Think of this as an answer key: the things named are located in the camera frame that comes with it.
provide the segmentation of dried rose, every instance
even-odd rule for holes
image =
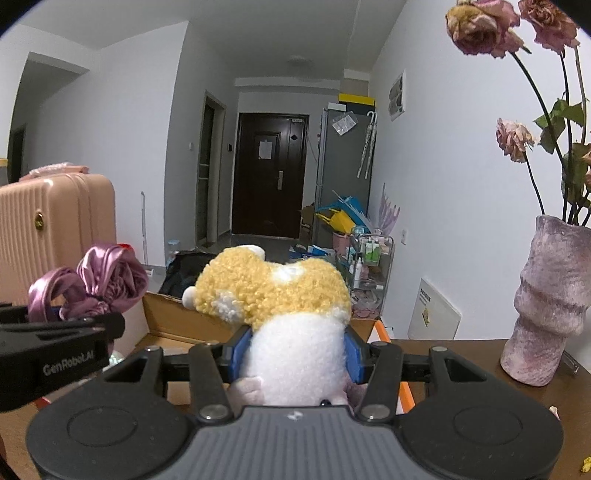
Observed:
[[[503,153],[518,163],[525,162],[525,148],[535,145],[534,136],[525,125],[501,118],[496,123],[496,141]]]
[[[446,15],[447,33],[466,55],[479,53],[504,57],[523,46],[510,27],[519,25],[519,15],[506,0],[458,0]]]
[[[577,25],[550,0],[521,0],[519,10],[523,19],[534,26],[534,41],[544,48],[562,54],[565,47],[580,45]]]

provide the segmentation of plush toy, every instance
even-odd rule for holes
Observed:
[[[233,406],[348,403],[344,332],[351,305],[328,262],[280,265],[265,262],[255,245],[228,248],[185,290],[183,304],[252,327],[240,379],[228,392]]]

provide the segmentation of scrunchie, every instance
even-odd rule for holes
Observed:
[[[29,288],[29,322],[92,317],[124,313],[148,290],[148,275],[134,253],[112,244],[90,248],[76,271],[56,268]],[[65,303],[58,319],[51,301],[63,295]]]

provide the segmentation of metal rack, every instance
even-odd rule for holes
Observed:
[[[354,316],[374,319],[382,314],[394,246],[390,236],[351,235],[346,255],[337,255],[337,268],[349,287]]]

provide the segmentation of purple ceramic vase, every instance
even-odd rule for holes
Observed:
[[[552,380],[567,338],[583,331],[591,306],[591,229],[539,216],[514,304],[519,318],[501,367],[542,387]]]

